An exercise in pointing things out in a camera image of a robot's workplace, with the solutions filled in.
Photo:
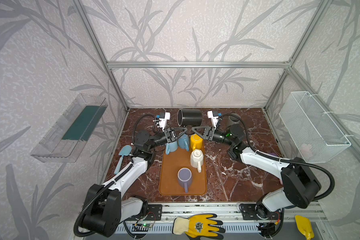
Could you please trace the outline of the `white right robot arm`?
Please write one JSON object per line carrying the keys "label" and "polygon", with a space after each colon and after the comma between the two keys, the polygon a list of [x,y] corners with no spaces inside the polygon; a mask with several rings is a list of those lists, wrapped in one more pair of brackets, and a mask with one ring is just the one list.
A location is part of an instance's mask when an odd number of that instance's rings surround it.
{"label": "white right robot arm", "polygon": [[[298,157],[290,160],[253,150],[250,142],[244,142],[246,131],[240,125],[232,125],[226,132],[210,126],[202,129],[203,133],[198,132],[199,127],[193,127],[192,131],[205,141],[228,145],[227,153],[232,160],[259,168],[281,180],[281,189],[265,194],[257,201],[254,210],[260,219],[266,220],[270,213],[287,207],[305,209],[312,201],[327,197],[335,188],[335,179],[325,168]],[[328,189],[322,194],[319,194],[322,185],[313,169],[325,173],[330,180]]]}

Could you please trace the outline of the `black mug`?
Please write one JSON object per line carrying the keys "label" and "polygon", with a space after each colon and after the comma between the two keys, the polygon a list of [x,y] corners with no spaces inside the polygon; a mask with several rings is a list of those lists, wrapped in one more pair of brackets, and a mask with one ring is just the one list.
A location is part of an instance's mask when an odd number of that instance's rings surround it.
{"label": "black mug", "polygon": [[202,111],[194,109],[179,109],[177,119],[179,127],[198,127],[201,126],[203,121]]}

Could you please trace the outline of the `grey mug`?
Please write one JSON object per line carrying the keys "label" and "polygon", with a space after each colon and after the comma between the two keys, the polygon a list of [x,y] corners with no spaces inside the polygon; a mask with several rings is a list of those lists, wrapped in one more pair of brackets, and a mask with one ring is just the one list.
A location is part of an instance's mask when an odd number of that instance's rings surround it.
{"label": "grey mug", "polygon": [[230,127],[232,125],[240,125],[241,117],[238,114],[230,114],[227,119],[226,126]]}

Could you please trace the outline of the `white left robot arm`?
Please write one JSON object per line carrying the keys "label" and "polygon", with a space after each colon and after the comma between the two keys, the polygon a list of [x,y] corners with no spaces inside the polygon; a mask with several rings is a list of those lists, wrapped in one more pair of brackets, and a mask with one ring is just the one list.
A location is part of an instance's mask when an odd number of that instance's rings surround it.
{"label": "white left robot arm", "polygon": [[92,185],[86,195],[84,206],[75,221],[73,232],[77,237],[100,234],[110,237],[118,225],[126,219],[144,215],[148,204],[138,197],[123,200],[130,186],[154,163],[155,148],[177,143],[187,128],[167,128],[151,135],[146,130],[134,133],[132,142],[134,151],[130,162],[113,178],[102,185]]}

